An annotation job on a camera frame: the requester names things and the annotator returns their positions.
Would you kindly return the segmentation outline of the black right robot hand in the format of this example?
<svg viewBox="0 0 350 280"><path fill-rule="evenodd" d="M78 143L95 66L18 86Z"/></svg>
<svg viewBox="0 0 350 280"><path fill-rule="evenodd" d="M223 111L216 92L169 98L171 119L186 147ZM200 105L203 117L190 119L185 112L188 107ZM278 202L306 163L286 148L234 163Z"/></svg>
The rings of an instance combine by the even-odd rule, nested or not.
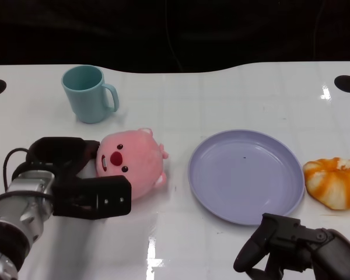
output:
<svg viewBox="0 0 350 280"><path fill-rule="evenodd" d="M285 270L307 269L316 279L350 279L350 241L333 229L310 229L298 219L265 213L233 268L251 279L282 279Z"/></svg>

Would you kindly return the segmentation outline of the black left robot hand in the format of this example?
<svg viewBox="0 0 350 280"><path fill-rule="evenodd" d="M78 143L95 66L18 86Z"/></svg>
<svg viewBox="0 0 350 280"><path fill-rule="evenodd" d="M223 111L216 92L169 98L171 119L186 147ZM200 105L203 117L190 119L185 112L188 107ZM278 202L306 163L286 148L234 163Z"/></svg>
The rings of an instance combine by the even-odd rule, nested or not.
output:
<svg viewBox="0 0 350 280"><path fill-rule="evenodd" d="M100 143L75 137L43 137L29 148L27 162L50 171L53 214L98 220L131 212L131 184L122 175L78 177L90 161L97 160Z"/></svg>

